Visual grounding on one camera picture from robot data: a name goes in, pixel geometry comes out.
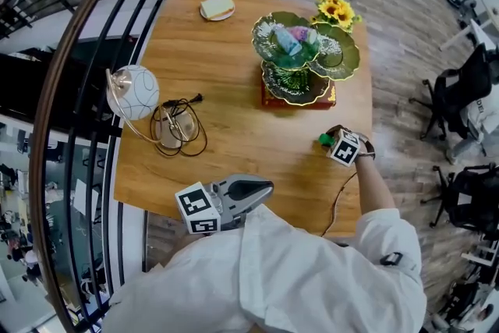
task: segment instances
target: person below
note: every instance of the person below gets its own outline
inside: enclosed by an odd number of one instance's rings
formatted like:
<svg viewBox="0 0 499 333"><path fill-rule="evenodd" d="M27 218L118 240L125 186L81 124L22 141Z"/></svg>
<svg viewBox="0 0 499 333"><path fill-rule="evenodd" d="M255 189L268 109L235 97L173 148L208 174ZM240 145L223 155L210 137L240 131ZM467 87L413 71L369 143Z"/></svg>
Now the person below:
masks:
<svg viewBox="0 0 499 333"><path fill-rule="evenodd" d="M187 236L165 267L124 284L103 331L418 332L426 297L416 230L373 159L357 158L356 169L363 215L350 246L260 205L243 228Z"/></svg>

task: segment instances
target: cable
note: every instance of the cable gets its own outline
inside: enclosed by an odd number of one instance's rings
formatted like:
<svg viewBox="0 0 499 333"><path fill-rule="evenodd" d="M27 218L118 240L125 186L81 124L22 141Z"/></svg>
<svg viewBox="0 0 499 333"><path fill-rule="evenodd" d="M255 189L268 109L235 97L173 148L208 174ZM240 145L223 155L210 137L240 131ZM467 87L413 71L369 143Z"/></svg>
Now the cable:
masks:
<svg viewBox="0 0 499 333"><path fill-rule="evenodd" d="M333 206L332 206L332 213L331 213L331 223L329 224L329 226L322 232L322 235L320 235L320 237L324 237L324 235L329 232L329 229L331 229L333 227L333 225L335 224L336 222L336 210L338 208L338 202L340 200L340 196L341 194L343 193L343 190L345 190L345 187L349 184L349 182L353 179L353 177L357 175L357 172L354 172L347 180L346 182L343 184L342 188L340 189L340 191L338 192L338 195L336 196L336 199L334 199L334 203L333 203Z"/></svg>
<svg viewBox="0 0 499 333"><path fill-rule="evenodd" d="M166 157L174 157L178 153L185 155L186 157L196 157L197 155L200 155L201 153L203 153L203 151L206 150L207 145L208 145L208 136L206 134L206 131L204 130L203 124L201 123L196 112L194 111L194 109L191 106L192 103L197 103L197 102L202 101L202 100L203 100L203 96L201 94L198 94L197 96L195 96L195 98L193 98L191 100L187 100L185 98L182 98L179 100L168 100L165 103L163 103L162 105L159 105L154 109L153 115L150 118L150 136L153 139L156 137L156 135L153 134L153 125L155 122L159 122L161 124L168 122L168 128L170 129L170 134L180 142L179 147L166 147L162 143L156 143L154 146L156 147L157 151L159 151L162 155L164 155ZM160 107L169 108L169 113L168 113L166 118L161 118L161 116L159 115ZM183 132L182 132L181 128L179 127L179 124L176 122L176 117L181 115L184 112L189 113L191 115L191 118L195 122L195 125L197 125L196 134L194 135L194 137L192 139L185 139L184 137L182 137ZM203 137L204 137L203 148L194 154L186 153L182 148L186 144L191 143L194 140L196 140L199 137L201 132L203 133ZM168 153L165 151L165 149L169 149L169 150L172 150L174 152Z"/></svg>

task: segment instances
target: floor below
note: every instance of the floor below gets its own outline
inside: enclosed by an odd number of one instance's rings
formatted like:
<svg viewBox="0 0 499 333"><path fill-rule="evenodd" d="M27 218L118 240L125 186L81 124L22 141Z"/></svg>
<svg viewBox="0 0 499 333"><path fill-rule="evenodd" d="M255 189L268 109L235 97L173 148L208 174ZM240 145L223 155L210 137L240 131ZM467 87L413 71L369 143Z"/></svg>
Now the floor below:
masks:
<svg viewBox="0 0 499 333"><path fill-rule="evenodd" d="M301 0L312 4L313 0ZM418 232L423 253L423 281L428 310L435 310L451 281L462 275L468 264L460 257L477 240L472 233L442 222L434 229L429 222L437 213L437 204L421 206L419 200L437 192L433 165L444 172L460 171L464 165L499 161L497 136L486 141L488 158L479 149L470 151L460 165L450 166L443 151L458 141L450 134L440 142L437 129L426 141L419 135L426 127L426 109L411 105L409 97L425 98L422 80L434 82L449 68L458 68L472 51L469 42L447 51L438 46L458 32L455 12L445 0L351 0L354 9L366 21L369 34L370 68L373 80L373 142L376 163L386 179L403 218ZM162 217L150 218L150 258L165 255L175 238L175 226Z"/></svg>

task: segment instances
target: office chair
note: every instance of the office chair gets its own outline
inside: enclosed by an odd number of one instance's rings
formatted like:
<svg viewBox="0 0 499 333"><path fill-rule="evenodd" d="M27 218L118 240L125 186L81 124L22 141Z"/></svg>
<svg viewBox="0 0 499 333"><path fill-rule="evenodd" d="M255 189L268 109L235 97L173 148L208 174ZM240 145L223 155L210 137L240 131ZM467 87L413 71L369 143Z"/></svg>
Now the office chair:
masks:
<svg viewBox="0 0 499 333"><path fill-rule="evenodd" d="M448 78L458 80L447 86ZM437 122L442 130L440 140L445 140L447 137L445 120L449 131L456 132L466 139L469 129L462 122L460 111L472 101L486 97L492 91L492 77L485 45L480 44L460 69L443 71L435 81L435 89L432 88L429 80L423 80L423 85L427 86L430 91L431 104L414 97L409 99L409 103L416 102L431 110L430 123L426 132L419 138L425 139Z"/></svg>
<svg viewBox="0 0 499 333"><path fill-rule="evenodd" d="M435 221L430 223L434 228L444 210L449 221L458 228L475 232L492 233L499 224L499 167L495 163L465 167L460 173L448 175L447 181L439 166L434 166L440 178L441 193L421 204L439 200L441 202ZM460 199L464 194L468 200Z"/></svg>

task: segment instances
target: desk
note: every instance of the desk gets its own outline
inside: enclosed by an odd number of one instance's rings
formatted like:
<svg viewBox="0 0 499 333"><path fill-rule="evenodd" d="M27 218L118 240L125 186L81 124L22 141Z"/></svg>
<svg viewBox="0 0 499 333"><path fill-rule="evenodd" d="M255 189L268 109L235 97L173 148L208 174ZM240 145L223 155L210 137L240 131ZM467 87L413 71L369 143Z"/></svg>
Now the desk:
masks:
<svg viewBox="0 0 499 333"><path fill-rule="evenodd" d="M491 6L491 5L488 5L485 0L480 0L486 11L487 11L487 20L484 21L481 25L480 25L480 28L485 28L485 27L488 27L489 25L493 24L495 29L497 30L497 32L499 32L499 7L496 7L496 6ZM447 48L450 48L455 42L457 42L459 39L462 39L464 38L467 34L469 34L470 32L472 32L472 27L471 27L471 24L468 25L465 29L461 30L460 32L458 32L456 35L454 35L451 39L449 39L447 42L445 42L444 44L442 44L439 49L441 51L447 49Z"/></svg>
<svg viewBox="0 0 499 333"><path fill-rule="evenodd" d="M261 59L251 45L251 29L269 12L287 10L311 16L311 6L282 0L234 0L234 15L215 23L200 16L201 1L167 0L141 64L157 77L160 101L192 98L198 93L205 97L193 107L206 129L207 149L194 158L165 158L126 126L119 145L115 199L180 218L174 193L198 181L255 174L274 182L274 195L266 202L273 212L297 228L321 233L330 223L338 191L355 169L328 159L317 138L339 123L371 136L365 26L358 25L353 35L361 65L354 77L337 82L335 107L326 111L262 108ZM137 121L136 127L148 133L150 118ZM359 216L359 187L353 179L342 194L331 232L352 235Z"/></svg>
<svg viewBox="0 0 499 333"><path fill-rule="evenodd" d="M477 23L475 23L475 20L472 19L470 23L473 34L475 35L476 43L485 44L485 49L488 51L495 50L497 45L488 37L485 32L483 32L483 29L480 28Z"/></svg>

